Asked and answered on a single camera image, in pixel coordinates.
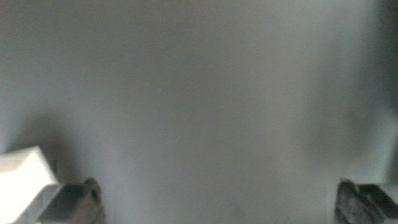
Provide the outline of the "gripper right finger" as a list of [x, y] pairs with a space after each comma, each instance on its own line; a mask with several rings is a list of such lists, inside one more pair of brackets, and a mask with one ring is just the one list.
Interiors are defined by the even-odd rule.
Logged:
[[364, 184], [350, 179], [340, 181], [334, 224], [398, 224], [396, 184]]

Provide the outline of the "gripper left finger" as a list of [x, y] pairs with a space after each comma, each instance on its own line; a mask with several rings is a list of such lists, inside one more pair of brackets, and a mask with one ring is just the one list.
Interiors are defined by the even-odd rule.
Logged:
[[96, 179], [48, 185], [11, 224], [107, 224]]

